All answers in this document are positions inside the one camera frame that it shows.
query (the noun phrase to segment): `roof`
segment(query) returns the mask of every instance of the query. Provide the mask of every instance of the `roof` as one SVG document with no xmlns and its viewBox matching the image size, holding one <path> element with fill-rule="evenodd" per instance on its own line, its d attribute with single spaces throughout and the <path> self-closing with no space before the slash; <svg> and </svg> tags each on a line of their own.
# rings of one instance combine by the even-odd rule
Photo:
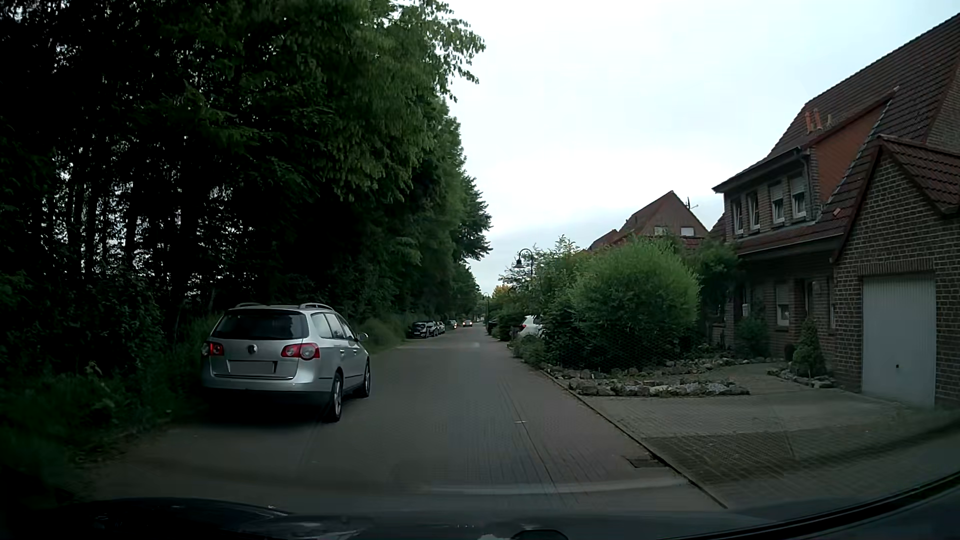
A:
<svg viewBox="0 0 960 540">
<path fill-rule="evenodd" d="M 692 227 L 693 236 L 688 238 L 703 238 L 708 234 L 707 228 L 697 216 L 690 211 L 686 203 L 680 200 L 672 190 L 667 191 L 656 201 L 637 210 L 624 222 L 619 231 L 610 231 L 600 236 L 590 244 L 589 249 L 595 250 L 603 246 L 610 246 L 623 241 L 631 233 L 652 236 L 656 233 L 656 226 L 666 226 L 673 233 L 680 233 L 683 227 Z"/>
<path fill-rule="evenodd" d="M 888 135 L 880 136 L 880 145 L 934 208 L 941 213 L 958 210 L 960 154 Z"/>
<path fill-rule="evenodd" d="M 817 110 L 822 118 L 829 114 L 834 129 L 844 129 L 843 124 L 852 117 L 877 104 L 883 109 L 816 222 L 745 238 L 738 251 L 749 253 L 843 234 L 876 157 L 876 149 L 868 143 L 877 135 L 924 141 L 953 83 L 958 58 L 960 14 L 808 101 L 758 164 L 822 137 L 823 131 L 806 132 L 808 111 Z"/>
</svg>

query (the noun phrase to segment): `bush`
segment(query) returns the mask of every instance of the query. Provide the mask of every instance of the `bush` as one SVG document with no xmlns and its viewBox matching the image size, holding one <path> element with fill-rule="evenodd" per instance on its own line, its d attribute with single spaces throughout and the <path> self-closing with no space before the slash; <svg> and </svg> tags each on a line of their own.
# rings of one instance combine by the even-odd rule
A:
<svg viewBox="0 0 960 540">
<path fill-rule="evenodd" d="M 736 323 L 733 349 L 740 356 L 753 358 L 768 356 L 770 352 L 770 331 L 767 323 L 760 317 L 745 317 Z"/>
<path fill-rule="evenodd" d="M 570 289 L 576 326 L 606 367 L 680 354 L 698 312 L 696 276 L 665 242 L 637 239 L 586 260 Z"/>
<path fill-rule="evenodd" d="M 827 374 L 827 362 L 820 349 L 820 336 L 813 317 L 807 317 L 800 330 L 800 343 L 793 354 L 793 371 L 806 377 Z"/>
</svg>

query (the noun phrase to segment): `road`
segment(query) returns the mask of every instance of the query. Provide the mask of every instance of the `road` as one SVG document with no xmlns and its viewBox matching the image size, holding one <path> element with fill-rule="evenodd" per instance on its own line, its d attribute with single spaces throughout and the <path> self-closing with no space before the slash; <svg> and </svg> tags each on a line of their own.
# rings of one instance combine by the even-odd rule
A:
<svg viewBox="0 0 960 540">
<path fill-rule="evenodd" d="M 337 424 L 251 405 L 175 426 L 97 471 L 94 495 L 354 515 L 719 509 L 480 327 L 405 342 L 371 369 L 371 396 Z"/>
</svg>

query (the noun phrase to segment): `parked car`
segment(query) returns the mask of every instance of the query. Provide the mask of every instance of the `parked car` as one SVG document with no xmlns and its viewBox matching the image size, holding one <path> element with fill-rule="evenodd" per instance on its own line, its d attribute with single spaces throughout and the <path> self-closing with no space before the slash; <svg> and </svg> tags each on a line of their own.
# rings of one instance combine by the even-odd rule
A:
<svg viewBox="0 0 960 540">
<path fill-rule="evenodd" d="M 429 323 L 427 321 L 418 321 L 410 325 L 410 330 L 407 331 L 407 337 L 430 337 L 431 333 L 427 328 L 428 324 Z"/>
<path fill-rule="evenodd" d="M 263 395 L 322 405 L 324 419 L 337 422 L 346 393 L 370 396 L 367 338 L 325 304 L 239 304 L 201 348 L 201 385 L 211 400 Z"/>
<path fill-rule="evenodd" d="M 524 335 L 535 335 L 536 337 L 540 337 L 542 330 L 543 323 L 540 320 L 540 316 L 527 315 L 524 317 L 523 322 L 520 323 L 516 337 L 522 338 Z"/>
</svg>

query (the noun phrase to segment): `car wheel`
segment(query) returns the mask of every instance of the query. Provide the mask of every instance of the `car wheel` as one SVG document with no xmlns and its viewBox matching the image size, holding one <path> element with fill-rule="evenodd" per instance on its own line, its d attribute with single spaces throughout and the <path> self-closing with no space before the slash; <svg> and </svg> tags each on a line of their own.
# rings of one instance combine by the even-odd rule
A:
<svg viewBox="0 0 960 540">
<path fill-rule="evenodd" d="M 363 384 L 357 388 L 356 395 L 358 398 L 369 398 L 370 396 L 370 361 L 367 360 L 367 367 L 363 371 Z"/>
<path fill-rule="evenodd" d="M 344 409 L 344 377 L 339 373 L 333 376 L 333 388 L 330 391 L 330 401 L 326 404 L 324 422 L 340 422 L 340 414 Z"/>
</svg>

